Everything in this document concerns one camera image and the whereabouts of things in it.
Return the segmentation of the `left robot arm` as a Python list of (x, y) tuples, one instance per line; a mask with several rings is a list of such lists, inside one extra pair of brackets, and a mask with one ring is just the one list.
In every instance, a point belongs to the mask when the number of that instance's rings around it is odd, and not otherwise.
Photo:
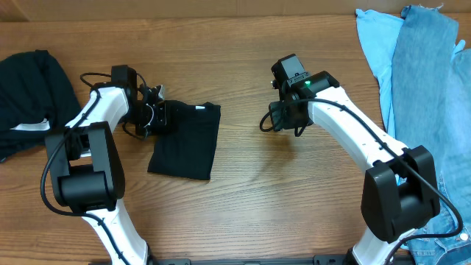
[(149, 87), (127, 65), (113, 66), (107, 82), (90, 86), (90, 99), (63, 128), (45, 138), (48, 160), (40, 181), (45, 206), (85, 220), (112, 264), (156, 264), (124, 205), (125, 176), (113, 131), (135, 126), (140, 141), (170, 127), (164, 87)]

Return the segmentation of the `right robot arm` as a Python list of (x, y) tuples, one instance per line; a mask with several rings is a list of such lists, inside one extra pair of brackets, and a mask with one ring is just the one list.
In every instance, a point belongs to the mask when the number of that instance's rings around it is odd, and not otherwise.
[(342, 258), (343, 264), (412, 264), (396, 256), (400, 240), (440, 212), (432, 154), (394, 139), (350, 100), (328, 72), (311, 74), (295, 54), (272, 67), (279, 99), (269, 105), (273, 131), (317, 124), (330, 133), (364, 173), (361, 214), (367, 229)]

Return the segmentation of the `black t-shirt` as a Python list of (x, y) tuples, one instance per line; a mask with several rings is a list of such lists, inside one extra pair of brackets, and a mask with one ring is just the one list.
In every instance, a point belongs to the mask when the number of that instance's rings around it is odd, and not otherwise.
[(221, 106), (187, 105), (171, 100), (170, 128), (159, 134), (147, 171), (192, 180), (210, 180), (216, 152)]

